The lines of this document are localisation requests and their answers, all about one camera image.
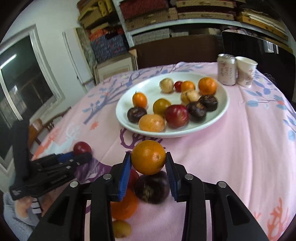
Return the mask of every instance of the white cup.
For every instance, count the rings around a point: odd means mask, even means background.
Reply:
[[[237,63],[237,83],[243,87],[250,88],[258,63],[250,58],[241,56],[235,57],[235,59]]]

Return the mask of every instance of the person's hand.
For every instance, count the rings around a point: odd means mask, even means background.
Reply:
[[[16,200],[16,212],[23,218],[28,216],[27,209],[31,206],[33,198],[31,196],[23,197],[19,200]]]

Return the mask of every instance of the pink tablecloth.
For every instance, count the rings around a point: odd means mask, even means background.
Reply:
[[[186,137],[156,139],[133,134],[116,119],[115,107],[131,86],[168,72],[196,72],[217,78],[217,63],[179,63],[119,74],[93,88],[47,136],[36,156],[72,150],[85,141],[106,165],[153,139],[176,163],[202,181],[226,181],[256,217],[270,241],[276,241],[296,213],[296,113],[278,88],[256,71],[250,89],[226,86],[230,106],[212,126]],[[125,240],[180,241],[185,203],[172,197],[161,205],[140,203],[127,221]],[[208,240],[211,226],[208,220]]]

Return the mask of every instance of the mangosteen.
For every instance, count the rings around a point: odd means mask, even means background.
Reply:
[[[154,175],[140,176],[135,183],[134,192],[144,202],[162,203],[170,192],[170,184],[166,173],[160,171]]]
[[[138,123],[142,116],[146,115],[147,111],[143,107],[133,107],[128,110],[128,120],[132,123]]]
[[[190,102],[186,107],[195,121],[203,121],[207,116],[207,109],[200,101]]]
[[[214,95],[202,95],[199,102],[206,107],[207,111],[214,111],[218,107],[218,101]]]

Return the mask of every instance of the shelf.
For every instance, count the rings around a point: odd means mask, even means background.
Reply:
[[[150,31],[153,29],[157,29],[157,28],[164,28],[167,26],[173,26],[173,25],[181,25],[181,24],[192,24],[192,23],[215,23],[215,24],[225,24],[225,25],[231,25],[231,26],[237,26],[237,27],[241,27],[241,28],[246,28],[246,29],[250,29],[250,30],[254,30],[263,34],[266,34],[274,39],[277,39],[278,41],[287,44],[287,41],[282,39],[280,36],[275,35],[267,30],[264,30],[262,28],[253,26],[251,24],[247,24],[247,23],[241,23],[241,22],[237,22],[237,21],[231,21],[231,20],[224,20],[224,19],[213,19],[213,18],[191,18],[191,19],[178,19],[178,20],[174,20],[174,21],[167,21],[167,22],[162,22],[162,23],[157,23],[157,24],[153,24],[153,25],[149,25],[149,26],[145,26],[142,28],[138,28],[132,31],[129,31],[130,35],[136,35],[139,33],[143,33],[146,31]]]

